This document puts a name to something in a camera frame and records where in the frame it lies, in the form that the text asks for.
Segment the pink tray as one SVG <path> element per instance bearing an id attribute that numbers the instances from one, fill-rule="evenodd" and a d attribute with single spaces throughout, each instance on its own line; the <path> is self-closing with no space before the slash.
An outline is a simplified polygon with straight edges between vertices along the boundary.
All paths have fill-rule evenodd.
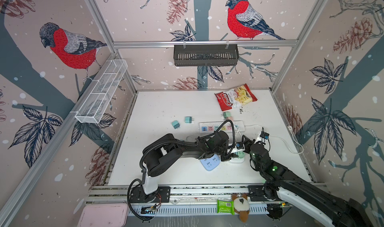
<path id="1" fill-rule="evenodd" d="M 128 205 L 101 204 L 84 207 L 77 227 L 123 227 L 128 216 Z"/>

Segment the light green usb charger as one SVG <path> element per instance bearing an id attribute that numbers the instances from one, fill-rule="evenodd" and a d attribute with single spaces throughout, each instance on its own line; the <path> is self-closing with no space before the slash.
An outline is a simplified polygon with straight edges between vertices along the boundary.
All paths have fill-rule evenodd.
<path id="1" fill-rule="evenodd" d="M 237 156 L 238 156 L 238 158 L 244 158 L 245 153 L 243 151 L 239 151 L 239 152 L 237 152 Z"/>

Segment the red cassava chips bag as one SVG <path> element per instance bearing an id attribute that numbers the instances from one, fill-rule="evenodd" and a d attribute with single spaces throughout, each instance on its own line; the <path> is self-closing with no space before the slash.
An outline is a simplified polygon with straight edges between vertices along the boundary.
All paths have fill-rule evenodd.
<path id="1" fill-rule="evenodd" d="M 258 100 L 247 84 L 232 88 L 228 91 L 216 93 L 215 97 L 222 111 L 241 108 L 248 103 Z"/>

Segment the blue square power socket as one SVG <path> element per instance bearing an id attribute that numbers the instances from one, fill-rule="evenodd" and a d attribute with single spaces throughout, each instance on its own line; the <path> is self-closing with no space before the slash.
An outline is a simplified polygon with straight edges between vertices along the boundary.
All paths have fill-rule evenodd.
<path id="1" fill-rule="evenodd" d="M 204 169 L 210 172 L 220 165 L 221 159 L 218 155 L 214 154 L 211 158 L 201 159 L 200 162 Z"/>

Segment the brown plush toy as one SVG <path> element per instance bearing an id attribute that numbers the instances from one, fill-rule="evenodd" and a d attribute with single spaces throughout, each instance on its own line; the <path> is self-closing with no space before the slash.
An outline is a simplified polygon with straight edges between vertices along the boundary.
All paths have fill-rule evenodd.
<path id="1" fill-rule="evenodd" d="M 232 195 L 231 198 L 234 204 L 235 213 L 239 215 L 239 219 L 243 223 L 246 223 L 250 213 L 250 204 L 248 202 L 248 196 L 246 194 L 242 194 L 241 196 Z"/>

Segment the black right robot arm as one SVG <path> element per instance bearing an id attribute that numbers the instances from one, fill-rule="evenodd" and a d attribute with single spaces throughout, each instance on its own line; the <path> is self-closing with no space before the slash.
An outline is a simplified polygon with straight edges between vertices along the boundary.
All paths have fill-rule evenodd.
<path id="1" fill-rule="evenodd" d="M 249 186 L 252 196 L 287 202 L 325 227 L 373 225 L 360 203 L 335 197 L 301 179 L 284 165 L 272 160 L 262 142 L 243 136 L 240 146 L 249 154 L 251 168 L 265 179 L 262 186 Z"/>

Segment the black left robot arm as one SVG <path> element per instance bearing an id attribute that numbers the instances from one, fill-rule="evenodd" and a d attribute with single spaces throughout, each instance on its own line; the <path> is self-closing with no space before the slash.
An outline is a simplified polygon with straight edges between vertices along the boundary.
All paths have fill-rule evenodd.
<path id="1" fill-rule="evenodd" d="M 194 142 L 182 141 L 169 133 L 153 142 L 143 150 L 139 161 L 142 178 L 134 179 L 128 188 L 127 195 L 135 186 L 145 196 L 153 196 L 158 192 L 157 177 L 167 171 L 180 158 L 207 159 L 214 155 L 228 159 L 236 146 L 236 132 L 233 121 L 225 120 L 212 133 L 197 137 Z"/>

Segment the green wet wipes pack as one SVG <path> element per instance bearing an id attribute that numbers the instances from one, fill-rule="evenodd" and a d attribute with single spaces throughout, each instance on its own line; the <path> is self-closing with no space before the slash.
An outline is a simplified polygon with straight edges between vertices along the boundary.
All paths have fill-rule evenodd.
<path id="1" fill-rule="evenodd" d="M 234 201 L 217 201 L 217 213 L 235 214 Z"/>

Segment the white long power strip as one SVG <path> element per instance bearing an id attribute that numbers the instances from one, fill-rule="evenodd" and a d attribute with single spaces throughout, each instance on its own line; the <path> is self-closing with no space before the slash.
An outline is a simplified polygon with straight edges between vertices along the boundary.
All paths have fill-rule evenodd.
<path id="1" fill-rule="evenodd" d="M 218 130 L 223 122 L 200 122 L 199 123 L 199 132 L 200 133 L 213 133 Z M 226 133 L 234 132 L 245 132 L 245 125 L 243 121 L 233 121 L 233 127 L 229 122 L 226 122 L 220 129 Z"/>

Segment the teal usb charger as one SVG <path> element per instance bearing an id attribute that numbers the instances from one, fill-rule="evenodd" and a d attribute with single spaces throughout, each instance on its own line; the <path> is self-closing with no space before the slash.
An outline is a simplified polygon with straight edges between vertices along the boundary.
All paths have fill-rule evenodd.
<path id="1" fill-rule="evenodd" d="M 177 120 L 174 120 L 171 124 L 174 129 L 180 128 L 180 123 Z"/>
<path id="2" fill-rule="evenodd" d="M 191 116 L 185 117 L 185 123 L 192 124 L 194 122 L 194 119 Z"/>

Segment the white square power socket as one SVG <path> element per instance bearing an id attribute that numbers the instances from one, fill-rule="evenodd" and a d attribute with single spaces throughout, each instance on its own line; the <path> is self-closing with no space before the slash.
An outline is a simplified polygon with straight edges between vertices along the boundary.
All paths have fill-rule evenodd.
<path id="1" fill-rule="evenodd" d="M 231 158 L 229 163 L 233 163 L 233 164 L 241 164 L 245 161 L 245 157 L 244 156 L 237 156 L 237 157 L 234 157 L 234 158 Z"/>

